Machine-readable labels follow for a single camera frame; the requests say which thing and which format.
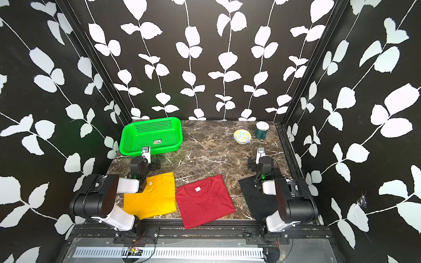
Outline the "black t-shirt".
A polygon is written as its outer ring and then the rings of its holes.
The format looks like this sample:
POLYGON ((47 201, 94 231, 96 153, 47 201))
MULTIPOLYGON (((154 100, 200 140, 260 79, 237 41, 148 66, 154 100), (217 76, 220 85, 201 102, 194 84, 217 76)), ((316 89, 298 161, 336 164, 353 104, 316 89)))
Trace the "black t-shirt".
POLYGON ((265 195, 261 190, 255 186, 256 175, 239 180, 241 192, 251 216, 256 221, 262 221, 278 211, 275 195, 265 195))

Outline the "yellow t-shirt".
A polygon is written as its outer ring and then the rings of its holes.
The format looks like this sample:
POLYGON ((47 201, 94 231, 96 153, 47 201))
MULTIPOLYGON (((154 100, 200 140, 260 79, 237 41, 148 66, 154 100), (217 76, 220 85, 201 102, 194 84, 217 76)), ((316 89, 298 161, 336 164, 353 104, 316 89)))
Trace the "yellow t-shirt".
POLYGON ((174 174, 148 177, 142 193, 124 195, 123 210, 140 220, 177 211, 174 174))

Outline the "green plastic basket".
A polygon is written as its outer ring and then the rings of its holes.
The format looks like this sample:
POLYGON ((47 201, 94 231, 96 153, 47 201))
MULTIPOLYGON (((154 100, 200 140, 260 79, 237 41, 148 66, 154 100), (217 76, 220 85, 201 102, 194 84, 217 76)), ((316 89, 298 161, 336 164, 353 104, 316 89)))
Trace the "green plastic basket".
POLYGON ((181 120, 176 117, 133 122, 124 127, 120 153, 124 156, 141 156, 144 147, 151 155, 178 151, 183 143, 181 120))

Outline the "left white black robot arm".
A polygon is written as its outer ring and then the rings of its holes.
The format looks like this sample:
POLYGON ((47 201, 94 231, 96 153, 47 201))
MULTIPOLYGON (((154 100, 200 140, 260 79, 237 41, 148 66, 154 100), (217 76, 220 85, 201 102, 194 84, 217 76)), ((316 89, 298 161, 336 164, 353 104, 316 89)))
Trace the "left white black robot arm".
POLYGON ((130 177, 117 174, 91 174, 70 202, 70 214, 84 219, 96 219, 116 231, 143 234, 140 219, 128 214, 116 203, 117 194, 141 194, 145 191, 150 172, 161 168, 159 159, 150 160, 146 155, 130 162, 130 177))

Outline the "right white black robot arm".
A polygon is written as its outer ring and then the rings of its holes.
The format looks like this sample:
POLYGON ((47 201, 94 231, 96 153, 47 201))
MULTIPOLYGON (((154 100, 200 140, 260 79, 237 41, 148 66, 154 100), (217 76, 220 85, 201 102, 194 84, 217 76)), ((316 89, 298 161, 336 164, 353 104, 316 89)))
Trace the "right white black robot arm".
POLYGON ((283 176, 274 162, 269 156, 247 160, 248 169, 255 172, 254 186, 263 196, 273 196, 277 206, 264 217, 262 232, 279 233, 298 224, 316 222, 319 211, 305 180, 283 176))

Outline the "red t-shirt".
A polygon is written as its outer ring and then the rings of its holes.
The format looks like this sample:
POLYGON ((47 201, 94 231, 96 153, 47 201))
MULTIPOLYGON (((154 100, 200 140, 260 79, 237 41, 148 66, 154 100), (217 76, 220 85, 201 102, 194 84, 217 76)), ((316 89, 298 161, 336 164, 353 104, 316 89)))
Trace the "red t-shirt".
POLYGON ((185 229, 192 229, 236 211, 221 174, 176 189, 175 199, 185 229))

